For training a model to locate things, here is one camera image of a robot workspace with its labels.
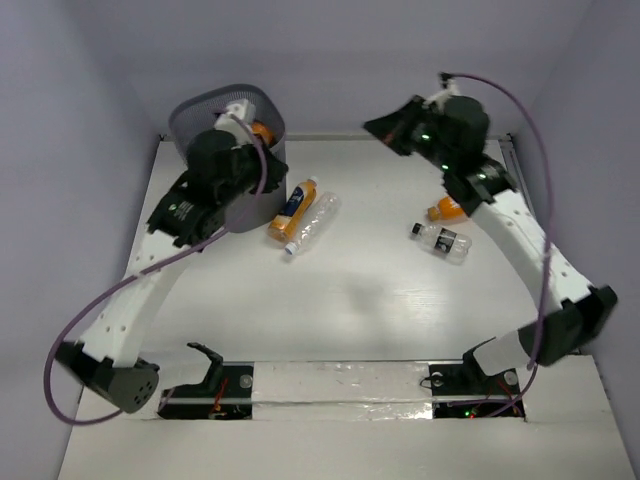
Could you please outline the orange bottle white cap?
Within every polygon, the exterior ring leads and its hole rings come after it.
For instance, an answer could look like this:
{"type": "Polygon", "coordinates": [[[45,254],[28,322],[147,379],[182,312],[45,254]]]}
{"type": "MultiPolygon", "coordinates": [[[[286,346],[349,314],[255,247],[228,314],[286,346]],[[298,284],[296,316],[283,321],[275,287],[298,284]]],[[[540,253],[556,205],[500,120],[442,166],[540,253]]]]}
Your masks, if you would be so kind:
{"type": "Polygon", "coordinates": [[[275,134],[262,122],[256,121],[251,124],[252,133],[258,137],[265,145],[272,146],[275,143],[275,134]]]}

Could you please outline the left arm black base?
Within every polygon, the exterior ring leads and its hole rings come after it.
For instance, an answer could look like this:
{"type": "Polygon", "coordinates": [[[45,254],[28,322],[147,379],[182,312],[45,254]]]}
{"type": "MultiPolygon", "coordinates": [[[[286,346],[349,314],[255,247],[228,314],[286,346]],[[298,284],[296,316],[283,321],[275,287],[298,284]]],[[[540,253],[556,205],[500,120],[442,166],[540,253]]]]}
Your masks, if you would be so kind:
{"type": "Polygon", "coordinates": [[[157,415],[164,420],[250,420],[253,414],[253,362],[226,363],[199,342],[187,346],[204,354],[209,366],[198,383],[162,391],[157,415]]]}

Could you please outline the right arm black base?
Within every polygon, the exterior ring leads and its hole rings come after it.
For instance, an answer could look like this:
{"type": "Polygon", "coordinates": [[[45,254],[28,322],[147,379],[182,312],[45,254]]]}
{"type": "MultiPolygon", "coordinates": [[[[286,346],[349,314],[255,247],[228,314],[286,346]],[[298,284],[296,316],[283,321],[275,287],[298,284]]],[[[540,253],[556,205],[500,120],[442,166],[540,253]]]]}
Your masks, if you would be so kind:
{"type": "Polygon", "coordinates": [[[489,417],[514,401],[521,393],[515,369],[487,376],[473,357],[474,347],[465,352],[460,362],[430,364],[419,386],[434,398],[435,419],[489,417]]]}

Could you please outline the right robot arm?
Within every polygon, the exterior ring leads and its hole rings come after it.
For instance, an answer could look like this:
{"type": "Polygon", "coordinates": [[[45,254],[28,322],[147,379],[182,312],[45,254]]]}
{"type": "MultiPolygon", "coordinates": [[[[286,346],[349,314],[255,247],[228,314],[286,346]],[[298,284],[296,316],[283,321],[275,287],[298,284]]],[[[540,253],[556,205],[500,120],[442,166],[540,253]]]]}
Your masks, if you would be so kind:
{"type": "Polygon", "coordinates": [[[529,362],[550,366],[594,340],[617,305],[609,286],[594,286],[554,246],[502,165],[485,154],[490,119],[477,100],[412,97],[364,129],[400,156],[419,154],[443,173],[451,196],[497,245],[531,297],[539,320],[492,338],[463,356],[462,384],[482,392],[500,374],[529,362]]]}

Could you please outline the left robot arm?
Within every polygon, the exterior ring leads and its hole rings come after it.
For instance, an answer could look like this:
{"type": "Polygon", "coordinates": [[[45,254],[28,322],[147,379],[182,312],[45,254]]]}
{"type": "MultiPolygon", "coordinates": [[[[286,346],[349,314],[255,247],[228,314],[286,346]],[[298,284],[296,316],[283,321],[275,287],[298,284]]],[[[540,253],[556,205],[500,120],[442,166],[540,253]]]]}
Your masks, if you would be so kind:
{"type": "Polygon", "coordinates": [[[257,201],[277,189],[288,172],[271,152],[272,133],[255,122],[241,135],[211,129],[187,149],[187,168],[161,197],[146,223],[139,250],[123,279],[100,294],[73,319],[77,324],[99,304],[105,307],[75,341],[61,332],[43,372],[44,396],[55,404],[51,371],[62,366],[72,377],[113,405],[118,414],[139,411],[159,384],[160,368],[140,356],[147,329],[173,285],[195,255],[224,236],[248,212],[227,212],[238,198],[257,201]]]}

